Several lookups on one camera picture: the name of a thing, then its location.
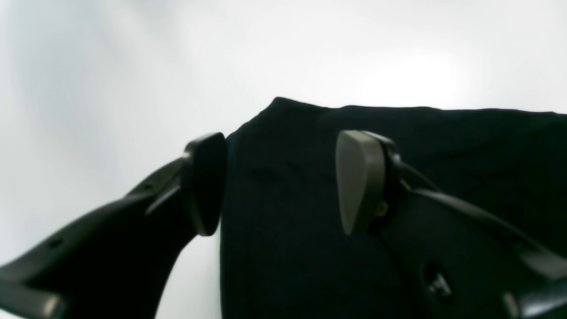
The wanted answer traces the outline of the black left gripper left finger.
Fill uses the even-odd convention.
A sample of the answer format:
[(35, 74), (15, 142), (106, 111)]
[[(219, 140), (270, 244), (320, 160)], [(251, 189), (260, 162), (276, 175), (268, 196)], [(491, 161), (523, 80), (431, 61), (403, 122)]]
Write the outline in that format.
[(153, 319), (179, 254), (218, 228), (225, 136), (191, 141), (123, 198), (1, 266), (1, 310), (23, 319)]

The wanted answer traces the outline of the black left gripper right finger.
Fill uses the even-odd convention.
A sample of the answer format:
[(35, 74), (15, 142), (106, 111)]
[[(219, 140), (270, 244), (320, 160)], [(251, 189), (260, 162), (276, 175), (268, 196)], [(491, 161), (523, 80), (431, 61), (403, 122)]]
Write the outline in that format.
[(392, 140), (342, 130), (335, 163), (344, 232), (385, 245), (419, 318), (566, 317), (566, 259), (443, 193)]

